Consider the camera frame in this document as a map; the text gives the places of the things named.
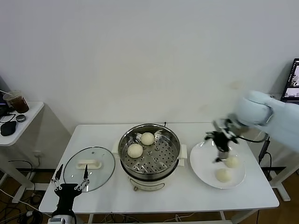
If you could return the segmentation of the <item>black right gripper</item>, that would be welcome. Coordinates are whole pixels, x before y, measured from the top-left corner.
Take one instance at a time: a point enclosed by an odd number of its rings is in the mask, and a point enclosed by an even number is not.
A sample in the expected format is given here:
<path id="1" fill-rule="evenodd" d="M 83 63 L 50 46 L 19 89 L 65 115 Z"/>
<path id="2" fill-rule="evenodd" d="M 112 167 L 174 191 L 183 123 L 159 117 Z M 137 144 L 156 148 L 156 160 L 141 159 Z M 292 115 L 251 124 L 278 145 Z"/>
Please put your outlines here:
<path id="1" fill-rule="evenodd" d="M 206 132 L 204 141 L 213 140 L 218 148 L 214 163 L 226 160 L 229 157 L 229 143 L 233 141 L 222 132 Z"/>

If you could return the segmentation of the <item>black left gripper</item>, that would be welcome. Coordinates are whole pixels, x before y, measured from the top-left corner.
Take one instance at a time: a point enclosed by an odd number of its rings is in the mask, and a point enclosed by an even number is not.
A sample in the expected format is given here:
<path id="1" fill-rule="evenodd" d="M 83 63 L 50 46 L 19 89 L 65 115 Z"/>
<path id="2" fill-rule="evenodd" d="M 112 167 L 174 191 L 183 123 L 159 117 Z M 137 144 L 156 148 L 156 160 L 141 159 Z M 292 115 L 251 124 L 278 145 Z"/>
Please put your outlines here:
<path id="1" fill-rule="evenodd" d="M 74 199 L 82 194 L 82 190 L 88 186 L 88 165 L 85 166 L 83 181 L 80 184 L 63 183 L 60 184 L 60 178 L 63 171 L 63 164 L 56 171 L 55 176 L 51 179 L 54 185 L 54 192 L 59 197 L 57 209 L 58 210 L 72 210 Z"/>

